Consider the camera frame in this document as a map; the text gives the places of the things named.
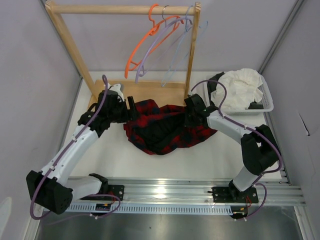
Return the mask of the red black plaid skirt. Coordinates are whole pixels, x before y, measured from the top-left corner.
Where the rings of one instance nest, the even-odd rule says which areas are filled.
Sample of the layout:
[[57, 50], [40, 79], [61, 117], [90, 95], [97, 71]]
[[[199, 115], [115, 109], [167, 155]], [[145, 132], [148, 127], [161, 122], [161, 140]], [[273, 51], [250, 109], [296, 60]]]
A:
[[200, 144], [217, 130], [185, 126], [185, 107], [159, 107], [153, 99], [135, 103], [137, 119], [123, 125], [128, 141], [148, 155], [166, 155], [178, 148]]

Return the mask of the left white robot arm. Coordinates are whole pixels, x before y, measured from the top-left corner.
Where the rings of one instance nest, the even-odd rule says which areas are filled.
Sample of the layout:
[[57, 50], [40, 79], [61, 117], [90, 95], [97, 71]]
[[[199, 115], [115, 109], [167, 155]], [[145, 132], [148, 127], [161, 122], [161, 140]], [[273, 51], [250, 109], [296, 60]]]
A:
[[69, 142], [40, 171], [30, 171], [26, 176], [33, 219], [34, 205], [60, 215], [72, 201], [83, 198], [103, 200], [108, 196], [108, 179], [91, 173], [74, 183], [68, 179], [86, 151], [102, 136], [111, 124], [126, 123], [137, 116], [135, 103], [129, 97], [126, 103], [122, 84], [103, 90], [98, 102], [92, 104], [80, 117]]

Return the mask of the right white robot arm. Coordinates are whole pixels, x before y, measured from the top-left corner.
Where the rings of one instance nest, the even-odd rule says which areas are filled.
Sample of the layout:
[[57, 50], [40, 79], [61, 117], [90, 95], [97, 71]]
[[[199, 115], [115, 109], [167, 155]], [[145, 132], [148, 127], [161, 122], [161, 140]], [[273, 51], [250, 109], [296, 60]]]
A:
[[185, 100], [185, 125], [188, 127], [203, 126], [217, 130], [236, 141], [241, 147], [243, 168], [233, 178], [227, 187], [213, 187], [212, 193], [217, 194], [225, 190], [224, 203], [239, 202], [247, 196], [251, 196], [256, 190], [253, 185], [259, 179], [274, 170], [267, 170], [276, 162], [278, 168], [282, 167], [283, 161], [276, 140], [271, 129], [262, 124], [250, 126], [237, 122], [221, 109], [213, 105], [206, 106], [198, 94], [193, 94]]

